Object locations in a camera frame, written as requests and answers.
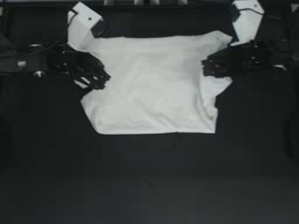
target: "black cable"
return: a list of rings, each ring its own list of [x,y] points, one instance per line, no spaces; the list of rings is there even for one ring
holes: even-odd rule
[[[262,12],[254,10],[254,9],[250,9],[250,8],[242,9],[242,10],[239,10],[239,11],[254,11],[254,12],[255,12],[258,15],[260,15],[260,16],[266,16],[266,17],[268,17],[268,18],[274,18],[274,19],[283,20],[280,17],[276,17],[276,16],[274,16],[274,15],[262,13]]]
[[[71,26],[71,23],[72,23],[72,20],[74,20],[74,18],[76,17],[79,15],[79,13],[78,12],[75,12],[75,14],[74,14],[74,16],[71,17],[71,19],[70,19],[70,23],[68,23],[68,28],[70,28],[70,26]],[[28,57],[28,56],[33,56],[33,55],[36,55],[36,54],[40,54],[40,53],[44,53],[44,52],[47,52],[47,51],[49,51],[63,40],[64,40],[64,38],[67,37],[67,35],[68,34],[64,34],[60,38],[58,38],[56,40],[55,40],[55,42],[49,45],[49,46],[47,46],[45,48],[43,48],[40,51],[37,51],[37,52],[32,52],[32,53],[28,53],[28,54],[17,54],[17,55],[7,55],[7,56],[0,56],[0,60],[4,60],[4,59],[11,59],[11,58],[15,58],[15,57]]]

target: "black table surface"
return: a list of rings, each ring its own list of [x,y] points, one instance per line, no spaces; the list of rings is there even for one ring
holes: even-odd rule
[[[234,34],[218,8],[106,12],[104,18],[107,37]],[[63,9],[12,11],[13,42],[29,43],[35,33],[54,40],[66,27]],[[283,27],[266,19],[258,35],[282,39]],[[292,77],[263,72],[238,78],[216,105],[215,135],[103,136],[71,77],[5,78],[13,148],[1,174],[0,222],[298,223],[298,168],[284,142]]]

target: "cloth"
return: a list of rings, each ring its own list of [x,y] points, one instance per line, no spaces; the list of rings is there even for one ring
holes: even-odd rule
[[[231,78],[203,76],[202,60],[224,49],[231,36],[99,38],[88,52],[106,65],[111,80],[82,99],[100,134],[215,133],[216,96]]]

